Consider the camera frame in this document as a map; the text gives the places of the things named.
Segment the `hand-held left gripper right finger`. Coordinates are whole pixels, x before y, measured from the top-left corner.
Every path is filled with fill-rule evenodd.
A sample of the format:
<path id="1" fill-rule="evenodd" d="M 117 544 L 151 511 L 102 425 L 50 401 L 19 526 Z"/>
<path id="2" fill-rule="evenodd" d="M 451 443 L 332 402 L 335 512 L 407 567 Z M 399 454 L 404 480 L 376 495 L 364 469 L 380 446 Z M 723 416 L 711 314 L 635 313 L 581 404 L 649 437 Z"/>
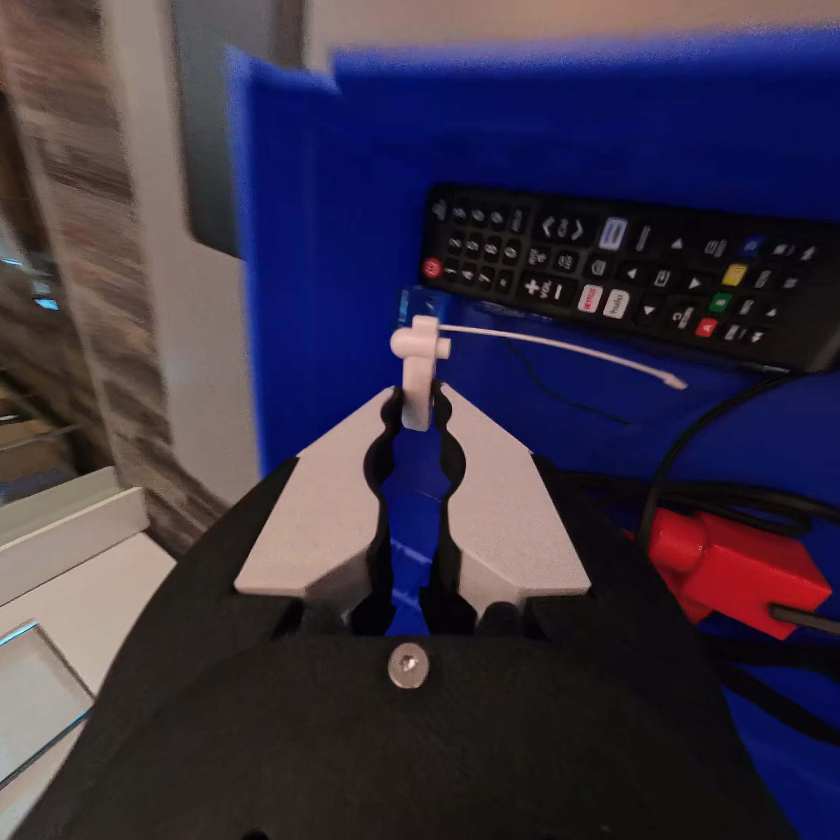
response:
<path id="1" fill-rule="evenodd" d="M 579 596 L 590 577 L 531 450 L 447 384 L 434 387 L 440 506 L 434 596 L 482 617 L 508 603 Z"/>

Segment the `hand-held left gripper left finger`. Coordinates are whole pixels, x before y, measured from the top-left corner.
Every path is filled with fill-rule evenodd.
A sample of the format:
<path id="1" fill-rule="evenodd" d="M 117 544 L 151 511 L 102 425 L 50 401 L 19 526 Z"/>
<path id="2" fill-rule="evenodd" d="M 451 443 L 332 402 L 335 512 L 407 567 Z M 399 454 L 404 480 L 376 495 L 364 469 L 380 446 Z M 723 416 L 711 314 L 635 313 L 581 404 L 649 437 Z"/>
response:
<path id="1" fill-rule="evenodd" d="M 393 570 L 382 483 L 394 468 L 403 391 L 385 388 L 296 457 L 235 579 L 243 595 L 361 606 L 393 613 Z"/>

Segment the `white plastic hook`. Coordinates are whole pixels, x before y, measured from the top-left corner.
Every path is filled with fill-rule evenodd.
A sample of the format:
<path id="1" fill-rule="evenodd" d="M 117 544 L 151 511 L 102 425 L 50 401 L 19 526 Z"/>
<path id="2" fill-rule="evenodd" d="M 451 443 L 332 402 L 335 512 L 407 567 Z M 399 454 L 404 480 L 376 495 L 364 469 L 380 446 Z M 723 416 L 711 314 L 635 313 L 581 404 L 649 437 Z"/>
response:
<path id="1" fill-rule="evenodd" d="M 414 432 L 430 428 L 436 365 L 451 352 L 451 340 L 440 333 L 438 318 L 416 315 L 409 327 L 397 329 L 391 337 L 391 350 L 403 362 L 402 425 Z"/>

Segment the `blue plastic bin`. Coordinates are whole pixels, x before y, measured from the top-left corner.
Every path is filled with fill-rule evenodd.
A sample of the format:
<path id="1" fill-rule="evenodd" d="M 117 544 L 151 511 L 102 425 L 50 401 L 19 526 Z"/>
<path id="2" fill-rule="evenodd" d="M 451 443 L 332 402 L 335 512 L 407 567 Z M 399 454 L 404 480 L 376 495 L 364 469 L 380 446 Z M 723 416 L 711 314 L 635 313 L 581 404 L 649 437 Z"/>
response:
<path id="1" fill-rule="evenodd" d="M 837 222 L 838 20 L 616 40 L 339 49 L 327 73 L 230 51 L 238 237 L 262 471 L 398 379 L 442 183 Z M 444 380 L 557 466 L 649 478 L 702 410 L 761 373 L 650 339 L 456 303 L 684 376 L 679 392 L 579 353 L 455 342 Z"/>

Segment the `red plastic block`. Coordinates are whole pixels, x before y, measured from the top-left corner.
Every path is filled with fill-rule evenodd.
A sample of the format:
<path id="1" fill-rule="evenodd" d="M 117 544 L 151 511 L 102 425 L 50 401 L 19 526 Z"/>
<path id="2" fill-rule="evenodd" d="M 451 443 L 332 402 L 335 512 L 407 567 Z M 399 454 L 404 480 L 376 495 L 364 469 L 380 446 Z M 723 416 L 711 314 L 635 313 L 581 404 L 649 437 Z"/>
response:
<path id="1" fill-rule="evenodd" d="M 795 625 L 772 605 L 811 613 L 833 593 L 800 542 L 706 512 L 657 509 L 648 558 L 693 624 L 719 613 L 780 641 Z"/>

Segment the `small translucent blue piece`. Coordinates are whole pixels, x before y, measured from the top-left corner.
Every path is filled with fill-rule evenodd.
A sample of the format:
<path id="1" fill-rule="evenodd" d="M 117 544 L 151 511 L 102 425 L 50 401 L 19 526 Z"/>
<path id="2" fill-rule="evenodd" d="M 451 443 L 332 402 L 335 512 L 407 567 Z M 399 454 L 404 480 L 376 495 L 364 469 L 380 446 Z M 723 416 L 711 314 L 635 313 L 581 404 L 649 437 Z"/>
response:
<path id="1" fill-rule="evenodd" d="M 446 324 L 453 300 L 443 290 L 419 285 L 404 287 L 397 296 L 393 329 L 411 327 L 415 316 L 432 317 Z"/>

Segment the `black remote control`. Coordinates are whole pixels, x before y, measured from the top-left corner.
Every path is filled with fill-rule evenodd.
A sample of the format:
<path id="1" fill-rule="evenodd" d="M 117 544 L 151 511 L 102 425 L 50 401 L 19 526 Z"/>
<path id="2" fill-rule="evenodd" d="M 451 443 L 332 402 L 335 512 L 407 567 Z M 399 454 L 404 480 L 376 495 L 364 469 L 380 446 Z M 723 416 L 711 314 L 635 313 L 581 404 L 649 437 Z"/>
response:
<path id="1" fill-rule="evenodd" d="M 838 369 L 838 223 L 442 183 L 419 262 L 427 287 L 554 321 Z"/>

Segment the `clear glass panel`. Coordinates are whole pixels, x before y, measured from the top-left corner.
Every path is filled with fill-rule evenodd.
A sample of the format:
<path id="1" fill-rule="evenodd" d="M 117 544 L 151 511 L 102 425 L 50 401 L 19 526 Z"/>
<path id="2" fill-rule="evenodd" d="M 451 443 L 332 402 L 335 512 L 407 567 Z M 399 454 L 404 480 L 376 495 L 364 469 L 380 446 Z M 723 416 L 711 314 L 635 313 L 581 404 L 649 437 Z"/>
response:
<path id="1" fill-rule="evenodd" d="M 95 696 L 37 621 L 1 639 L 1 787 L 9 786 L 89 713 Z"/>

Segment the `dark wall panel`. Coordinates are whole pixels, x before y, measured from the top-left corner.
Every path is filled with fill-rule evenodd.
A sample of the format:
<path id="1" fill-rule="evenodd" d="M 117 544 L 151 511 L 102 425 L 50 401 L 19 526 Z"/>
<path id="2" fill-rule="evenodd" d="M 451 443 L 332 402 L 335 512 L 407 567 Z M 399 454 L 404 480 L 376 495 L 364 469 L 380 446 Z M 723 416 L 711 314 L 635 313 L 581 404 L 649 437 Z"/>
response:
<path id="1" fill-rule="evenodd" d="M 187 216 L 194 239 L 238 257 L 228 51 L 301 68 L 303 1 L 172 1 Z"/>

